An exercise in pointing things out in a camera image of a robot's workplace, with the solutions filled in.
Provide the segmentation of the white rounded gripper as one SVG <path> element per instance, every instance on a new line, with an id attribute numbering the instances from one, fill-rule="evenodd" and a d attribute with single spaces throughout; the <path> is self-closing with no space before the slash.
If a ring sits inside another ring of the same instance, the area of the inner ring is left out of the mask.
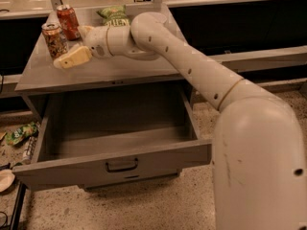
<path id="1" fill-rule="evenodd" d="M 128 56 L 132 50 L 130 26 L 108 27 L 79 26 L 78 31 L 84 38 L 82 45 L 74 45 L 66 54 L 54 60 L 54 66 L 67 69 L 89 62 L 92 55 L 96 58 Z"/>

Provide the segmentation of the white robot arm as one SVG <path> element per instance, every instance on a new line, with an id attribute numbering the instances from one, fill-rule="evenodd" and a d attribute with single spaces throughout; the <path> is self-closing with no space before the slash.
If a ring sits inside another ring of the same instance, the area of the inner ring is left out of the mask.
<path id="1" fill-rule="evenodd" d="M 83 43 L 54 62 L 160 55 L 219 111 L 212 140 L 217 230 L 306 230 L 302 128 L 283 100 L 173 35 L 159 12 L 128 26 L 80 28 Z"/>

